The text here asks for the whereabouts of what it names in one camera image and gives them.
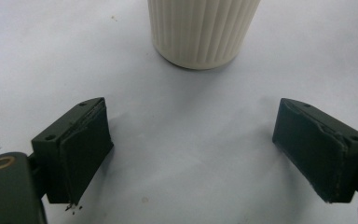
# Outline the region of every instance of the cup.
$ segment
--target cup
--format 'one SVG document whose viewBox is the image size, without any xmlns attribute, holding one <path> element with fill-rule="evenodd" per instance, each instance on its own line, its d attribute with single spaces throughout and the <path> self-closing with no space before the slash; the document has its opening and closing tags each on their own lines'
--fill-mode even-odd
<svg viewBox="0 0 358 224">
<path fill-rule="evenodd" d="M 148 0 L 153 45 L 171 63 L 210 69 L 240 51 L 260 0 Z"/>
</svg>

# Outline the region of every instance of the ribbed cup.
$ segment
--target ribbed cup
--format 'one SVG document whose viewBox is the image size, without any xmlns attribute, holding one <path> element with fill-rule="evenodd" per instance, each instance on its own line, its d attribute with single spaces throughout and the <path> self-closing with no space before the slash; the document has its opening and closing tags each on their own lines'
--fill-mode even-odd
<svg viewBox="0 0 358 224">
<path fill-rule="evenodd" d="M 260 0 L 148 0 L 153 44 L 168 61 L 215 68 L 240 51 Z"/>
</svg>

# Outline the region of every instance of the white cup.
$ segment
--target white cup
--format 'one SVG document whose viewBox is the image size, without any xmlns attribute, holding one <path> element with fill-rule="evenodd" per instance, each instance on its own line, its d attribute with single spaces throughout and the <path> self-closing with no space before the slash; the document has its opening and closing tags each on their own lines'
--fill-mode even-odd
<svg viewBox="0 0 358 224">
<path fill-rule="evenodd" d="M 260 0 L 148 0 L 153 44 L 168 61 L 210 69 L 240 51 Z"/>
</svg>

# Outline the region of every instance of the white table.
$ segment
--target white table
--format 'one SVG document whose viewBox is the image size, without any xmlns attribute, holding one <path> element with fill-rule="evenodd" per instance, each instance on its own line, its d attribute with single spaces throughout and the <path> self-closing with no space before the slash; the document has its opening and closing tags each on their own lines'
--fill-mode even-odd
<svg viewBox="0 0 358 224">
<path fill-rule="evenodd" d="M 228 66 L 191 71 L 151 44 L 146 1 L 0 1 L 0 154 L 103 96 L 115 153 L 50 224 L 358 223 L 271 142 L 280 99 L 358 130 L 358 1 L 263 0 Z"/>
</svg>

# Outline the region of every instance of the white surface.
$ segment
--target white surface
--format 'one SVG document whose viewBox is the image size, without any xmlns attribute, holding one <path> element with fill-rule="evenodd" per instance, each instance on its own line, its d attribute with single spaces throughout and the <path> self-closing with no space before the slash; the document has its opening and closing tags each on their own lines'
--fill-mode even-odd
<svg viewBox="0 0 358 224">
<path fill-rule="evenodd" d="M 148 0 L 153 44 L 168 61 L 210 69 L 241 49 L 260 0 Z"/>
<path fill-rule="evenodd" d="M 61 223 L 358 223 L 271 143 L 282 97 L 358 130 L 358 1 L 261 1 L 238 57 L 195 72 L 153 49 L 146 1 L 0 1 L 0 153 L 104 96 L 115 154 Z"/>
</svg>

